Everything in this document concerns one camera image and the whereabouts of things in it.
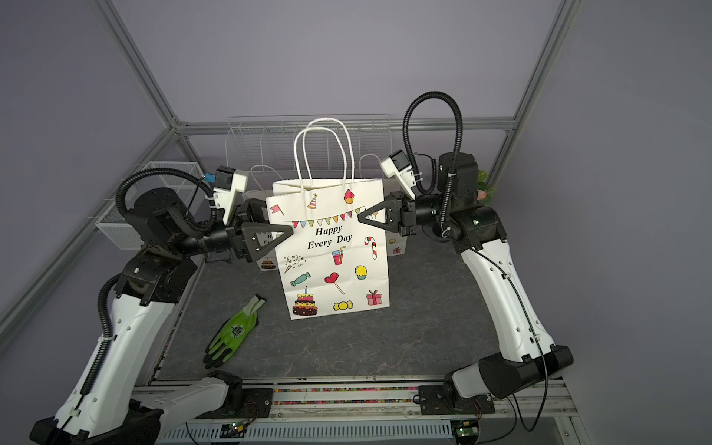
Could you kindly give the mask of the white party paper bag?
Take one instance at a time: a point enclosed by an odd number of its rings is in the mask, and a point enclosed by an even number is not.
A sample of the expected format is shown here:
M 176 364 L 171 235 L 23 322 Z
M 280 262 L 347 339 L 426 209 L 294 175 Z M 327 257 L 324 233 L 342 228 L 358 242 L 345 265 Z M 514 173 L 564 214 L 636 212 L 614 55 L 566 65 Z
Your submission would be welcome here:
M 332 135 L 339 146 L 339 179 L 315 179 L 309 134 Z M 376 219 L 360 217 L 384 198 L 380 179 L 358 179 L 352 139 L 335 118 L 319 118 L 295 136 L 292 180 L 278 180 L 267 198 L 269 221 L 292 233 L 276 246 L 277 267 L 291 320 L 386 309 L 390 305 L 387 237 Z

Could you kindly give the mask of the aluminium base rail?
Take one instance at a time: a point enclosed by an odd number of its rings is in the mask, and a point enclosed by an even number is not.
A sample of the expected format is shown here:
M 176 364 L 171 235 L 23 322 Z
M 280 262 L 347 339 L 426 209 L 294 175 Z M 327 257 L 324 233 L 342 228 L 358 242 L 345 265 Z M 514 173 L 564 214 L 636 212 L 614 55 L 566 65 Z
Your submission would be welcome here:
M 180 420 L 160 444 L 588 444 L 560 379 L 452 402 L 435 376 L 252 378 L 244 409 Z

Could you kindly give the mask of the green work glove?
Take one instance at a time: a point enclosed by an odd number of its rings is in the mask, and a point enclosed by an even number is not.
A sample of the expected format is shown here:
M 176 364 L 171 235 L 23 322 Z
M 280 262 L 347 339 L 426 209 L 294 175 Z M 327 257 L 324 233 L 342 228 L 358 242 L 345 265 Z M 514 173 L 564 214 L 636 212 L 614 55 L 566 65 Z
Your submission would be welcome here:
M 205 348 L 203 363 L 206 369 L 219 368 L 233 357 L 257 326 L 258 311 L 265 302 L 265 298 L 255 294 L 240 311 L 220 327 Z

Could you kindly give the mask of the left rear white paper bag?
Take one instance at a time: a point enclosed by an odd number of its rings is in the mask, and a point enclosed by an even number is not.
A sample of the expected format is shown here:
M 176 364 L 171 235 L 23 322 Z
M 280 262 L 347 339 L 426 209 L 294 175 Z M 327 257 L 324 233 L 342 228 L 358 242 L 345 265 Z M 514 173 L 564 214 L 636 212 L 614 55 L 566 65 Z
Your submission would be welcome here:
M 243 200 L 250 202 L 250 207 L 256 212 L 256 222 L 269 224 L 271 212 L 266 207 L 266 200 L 274 196 L 272 182 L 268 179 L 281 180 L 283 176 L 273 167 L 266 164 L 256 164 L 248 170 L 248 189 L 242 194 Z M 255 263 L 262 272 L 278 270 L 276 253 L 271 250 L 257 259 Z

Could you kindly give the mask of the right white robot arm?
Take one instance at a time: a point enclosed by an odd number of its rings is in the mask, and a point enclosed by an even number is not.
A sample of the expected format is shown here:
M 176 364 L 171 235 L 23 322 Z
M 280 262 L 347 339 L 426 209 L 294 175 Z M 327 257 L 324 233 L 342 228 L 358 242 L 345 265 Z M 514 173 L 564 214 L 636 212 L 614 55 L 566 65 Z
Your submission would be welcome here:
M 417 226 L 454 245 L 485 300 L 499 350 L 450 372 L 439 386 L 423 386 L 416 403 L 424 415 L 491 413 L 492 400 L 547 383 L 571 366 L 569 347 L 557 344 L 535 313 L 515 270 L 506 231 L 496 211 L 483 204 L 474 156 L 445 153 L 435 162 L 432 195 L 417 196 L 415 165 L 399 150 L 380 163 L 402 188 L 364 211 L 359 221 L 408 237 Z

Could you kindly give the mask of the artificial plant in black vase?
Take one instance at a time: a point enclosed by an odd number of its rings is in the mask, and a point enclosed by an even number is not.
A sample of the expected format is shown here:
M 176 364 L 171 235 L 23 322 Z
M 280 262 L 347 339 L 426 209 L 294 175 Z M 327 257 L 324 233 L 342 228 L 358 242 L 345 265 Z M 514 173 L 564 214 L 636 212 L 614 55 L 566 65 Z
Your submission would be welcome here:
M 488 185 L 488 173 L 484 171 L 478 172 L 478 202 L 483 205 L 491 203 L 496 187 Z

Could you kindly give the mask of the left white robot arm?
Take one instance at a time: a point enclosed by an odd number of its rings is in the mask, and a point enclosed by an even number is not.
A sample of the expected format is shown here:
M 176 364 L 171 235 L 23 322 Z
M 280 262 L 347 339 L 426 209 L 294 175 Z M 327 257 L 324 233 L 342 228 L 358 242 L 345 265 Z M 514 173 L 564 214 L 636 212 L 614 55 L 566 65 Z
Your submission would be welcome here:
M 198 383 L 138 400 L 133 392 L 155 338 L 198 269 L 197 255 L 231 250 L 246 261 L 261 259 L 293 233 L 269 224 L 261 200 L 248 200 L 232 224 L 200 232 L 185 223 L 187 206 L 168 187 L 141 195 L 125 215 L 144 247 L 98 295 L 102 334 L 87 367 L 57 413 L 37 421 L 38 444 L 153 444 L 166 432 L 204 413 L 245 413 L 242 380 L 212 371 Z

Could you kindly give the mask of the right rear white paper bag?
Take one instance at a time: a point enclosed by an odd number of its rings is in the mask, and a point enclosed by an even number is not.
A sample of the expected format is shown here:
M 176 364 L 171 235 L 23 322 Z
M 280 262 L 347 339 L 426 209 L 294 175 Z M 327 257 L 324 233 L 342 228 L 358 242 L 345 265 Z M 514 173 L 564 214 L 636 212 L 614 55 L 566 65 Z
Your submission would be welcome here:
M 388 198 L 393 192 L 403 192 L 400 184 L 395 178 L 387 178 L 382 171 L 381 173 L 384 198 Z M 406 237 L 402 237 L 398 233 L 387 232 L 386 241 L 388 243 L 386 250 L 389 257 L 400 256 L 406 252 Z

